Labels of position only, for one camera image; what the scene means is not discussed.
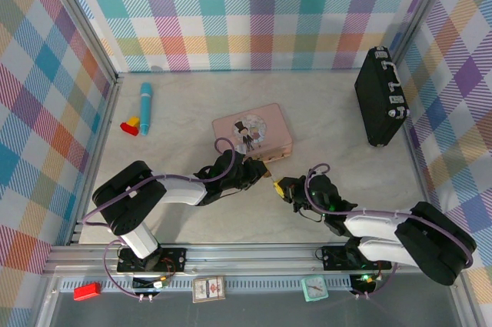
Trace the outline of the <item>black right controller board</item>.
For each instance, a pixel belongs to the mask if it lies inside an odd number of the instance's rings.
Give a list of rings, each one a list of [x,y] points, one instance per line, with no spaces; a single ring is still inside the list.
[[[350,275],[352,291],[357,293],[371,293],[377,288],[377,275],[357,274]]]

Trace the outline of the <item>black controller board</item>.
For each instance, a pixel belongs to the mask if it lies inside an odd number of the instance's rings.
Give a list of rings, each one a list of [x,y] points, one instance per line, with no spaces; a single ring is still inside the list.
[[[371,293],[377,288],[377,275],[357,274],[350,275],[352,291],[357,293]]]
[[[132,288],[133,289],[156,289],[160,290],[168,287],[172,280],[171,275],[160,275],[158,277],[133,277]]]

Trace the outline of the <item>black briefcase with silver trim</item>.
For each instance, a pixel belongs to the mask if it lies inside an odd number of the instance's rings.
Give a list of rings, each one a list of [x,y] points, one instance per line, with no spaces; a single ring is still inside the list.
[[[354,89],[369,144],[388,145],[410,115],[410,109],[387,47],[369,49]]]

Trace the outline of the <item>aluminium frame rail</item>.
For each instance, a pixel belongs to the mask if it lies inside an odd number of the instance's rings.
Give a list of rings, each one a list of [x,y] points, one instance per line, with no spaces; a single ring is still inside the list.
[[[324,272],[321,243],[169,244],[185,248],[185,275],[313,275]],[[116,270],[117,245],[74,244],[55,246],[43,275],[103,275],[102,257]]]

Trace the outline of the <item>light blue marker pen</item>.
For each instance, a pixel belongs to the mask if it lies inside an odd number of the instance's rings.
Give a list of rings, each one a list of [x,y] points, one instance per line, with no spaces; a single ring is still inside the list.
[[[144,82],[141,84],[141,107],[140,107],[140,132],[146,136],[149,132],[151,123],[151,99],[153,95],[151,84]]]

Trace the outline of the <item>small teal alarm clock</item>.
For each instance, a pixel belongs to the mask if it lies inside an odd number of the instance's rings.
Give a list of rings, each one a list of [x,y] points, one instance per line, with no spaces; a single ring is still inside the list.
[[[322,275],[312,275],[303,278],[301,280],[301,286],[306,302],[316,302],[326,299],[329,296],[327,283]]]

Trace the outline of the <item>red and yellow toy block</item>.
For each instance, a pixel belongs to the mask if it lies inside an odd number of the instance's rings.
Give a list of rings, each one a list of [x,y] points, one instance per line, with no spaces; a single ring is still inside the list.
[[[136,116],[132,116],[130,117],[129,120],[127,120],[126,122],[122,122],[120,124],[120,128],[123,132],[133,136],[137,136],[139,134],[140,131],[139,127],[140,127],[140,118]]]

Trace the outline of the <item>red rectangular block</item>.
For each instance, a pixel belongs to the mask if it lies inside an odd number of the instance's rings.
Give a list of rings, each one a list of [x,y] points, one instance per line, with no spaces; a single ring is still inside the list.
[[[94,298],[101,294],[101,285],[98,282],[79,286],[73,291],[73,299],[77,302]]]

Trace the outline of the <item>pink wedding couple tin box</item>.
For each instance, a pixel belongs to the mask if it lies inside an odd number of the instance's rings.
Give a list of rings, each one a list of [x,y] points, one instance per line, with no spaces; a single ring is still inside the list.
[[[277,103],[217,118],[212,128],[215,138],[227,138],[234,146],[245,145],[245,157],[273,162],[292,153],[293,140]]]

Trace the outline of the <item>playing card box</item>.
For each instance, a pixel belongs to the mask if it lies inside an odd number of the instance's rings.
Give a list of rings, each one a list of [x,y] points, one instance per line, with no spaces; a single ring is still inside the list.
[[[194,279],[191,288],[193,303],[225,299],[225,281],[223,276]]]

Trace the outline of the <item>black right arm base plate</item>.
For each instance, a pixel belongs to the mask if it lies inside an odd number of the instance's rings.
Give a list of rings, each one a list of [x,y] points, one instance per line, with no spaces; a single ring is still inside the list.
[[[322,261],[324,271],[379,271],[392,268],[391,262],[367,260],[358,250],[348,249],[344,245],[322,246],[316,256]]]

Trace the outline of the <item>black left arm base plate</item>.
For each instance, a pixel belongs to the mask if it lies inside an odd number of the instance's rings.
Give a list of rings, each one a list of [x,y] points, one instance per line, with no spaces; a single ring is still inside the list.
[[[130,248],[118,250],[117,272],[183,272],[186,263],[186,248],[162,248],[140,259]]]

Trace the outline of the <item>black left controller board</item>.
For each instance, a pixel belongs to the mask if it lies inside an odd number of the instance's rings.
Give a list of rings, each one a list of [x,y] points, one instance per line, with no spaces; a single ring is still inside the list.
[[[156,289],[160,290],[168,287],[172,280],[171,275],[160,275],[158,277],[133,277],[132,288],[133,289]]]

